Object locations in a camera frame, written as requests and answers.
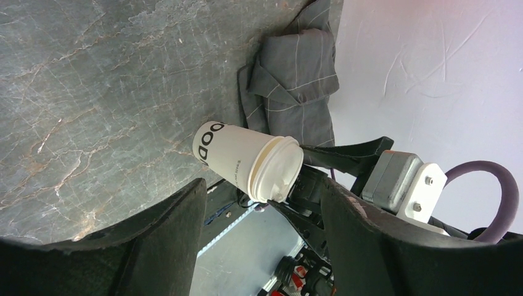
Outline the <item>lidded white coffee cup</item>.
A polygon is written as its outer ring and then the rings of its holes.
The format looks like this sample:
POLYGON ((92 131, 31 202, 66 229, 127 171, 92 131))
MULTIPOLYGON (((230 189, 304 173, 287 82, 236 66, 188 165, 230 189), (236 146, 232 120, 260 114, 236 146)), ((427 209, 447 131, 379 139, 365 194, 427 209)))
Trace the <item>lidded white coffee cup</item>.
POLYGON ((217 121, 196 132, 197 160, 254 202, 286 200, 303 165, 304 151, 290 136, 272 136, 217 121))

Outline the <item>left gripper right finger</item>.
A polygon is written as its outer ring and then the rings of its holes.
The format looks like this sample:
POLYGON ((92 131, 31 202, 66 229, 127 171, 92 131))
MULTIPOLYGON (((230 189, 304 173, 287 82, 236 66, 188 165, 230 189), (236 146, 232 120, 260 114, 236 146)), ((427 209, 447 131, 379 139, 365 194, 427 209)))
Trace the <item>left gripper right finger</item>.
POLYGON ((486 244, 407 223, 325 179, 337 295, 521 295, 522 241, 486 244))

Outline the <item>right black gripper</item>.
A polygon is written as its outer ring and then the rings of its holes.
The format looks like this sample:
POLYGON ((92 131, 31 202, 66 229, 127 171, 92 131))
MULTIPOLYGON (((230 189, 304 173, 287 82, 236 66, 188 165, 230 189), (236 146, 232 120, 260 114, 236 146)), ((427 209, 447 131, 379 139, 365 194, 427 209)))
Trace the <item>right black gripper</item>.
MULTIPOLYGON (((335 147, 302 145, 301 148, 305 153, 304 160, 310 160, 313 166, 358 177, 370 172, 381 154, 390 150, 393 144, 393 139, 383 136, 360 144, 335 147)), ((321 185, 327 179, 326 173, 304 165, 286 200, 268 202, 290 223, 309 249, 324 261, 330 260, 321 216, 321 185)))

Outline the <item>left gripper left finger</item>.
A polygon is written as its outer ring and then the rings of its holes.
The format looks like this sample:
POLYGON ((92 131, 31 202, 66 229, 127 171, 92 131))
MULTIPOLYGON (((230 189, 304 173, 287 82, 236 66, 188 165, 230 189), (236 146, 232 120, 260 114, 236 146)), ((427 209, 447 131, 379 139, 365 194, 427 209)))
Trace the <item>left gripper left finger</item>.
POLYGON ((2 239, 1 294, 188 295, 206 201, 206 182, 197 178, 76 242, 37 246, 2 239))

